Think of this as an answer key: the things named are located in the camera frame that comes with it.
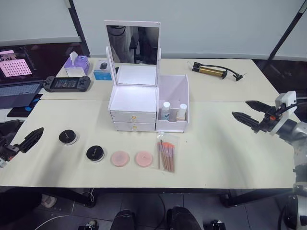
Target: laptop keyboard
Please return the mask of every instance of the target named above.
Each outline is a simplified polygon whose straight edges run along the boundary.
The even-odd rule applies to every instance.
[[[32,93],[35,93],[37,91],[37,88],[39,86],[40,86],[40,84],[16,85],[16,86],[1,87],[0,88],[0,97],[32,94]]]

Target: white cosmetic organizer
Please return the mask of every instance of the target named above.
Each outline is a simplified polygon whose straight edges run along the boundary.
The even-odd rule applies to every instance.
[[[111,26],[158,27],[156,22],[105,21]],[[157,64],[121,65],[116,74],[112,53],[106,47],[113,89],[108,110],[118,131],[184,132],[189,123],[189,81],[187,75],[159,75],[160,30]],[[163,102],[171,104],[170,119],[160,120]],[[188,106],[186,120],[176,121],[180,104]]]

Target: bottle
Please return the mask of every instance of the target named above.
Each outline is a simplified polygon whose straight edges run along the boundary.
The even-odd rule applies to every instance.
[[[177,112],[177,121],[184,121],[186,120],[186,111],[187,111],[187,105],[181,104],[180,108]]]
[[[170,103],[169,102],[164,102],[163,107],[161,110],[161,120],[166,120],[168,121],[169,119],[169,112],[170,112]]]

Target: table leg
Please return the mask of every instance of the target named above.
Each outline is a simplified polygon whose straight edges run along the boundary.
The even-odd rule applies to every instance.
[[[91,195],[81,195],[77,192],[74,192],[68,188],[37,188],[41,193],[44,193],[49,196],[61,197],[76,203],[82,204],[85,207],[94,207],[95,201],[91,201]]]
[[[238,205],[247,204],[253,201],[268,198],[270,196],[276,196],[291,192],[292,188],[256,189],[254,191],[237,196],[231,196],[231,194],[228,194],[227,198],[222,199],[222,203],[226,207],[236,207]]]

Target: laptop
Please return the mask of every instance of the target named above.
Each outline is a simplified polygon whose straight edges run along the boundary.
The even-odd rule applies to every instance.
[[[0,51],[0,109],[28,106],[43,80],[34,74],[24,51]]]

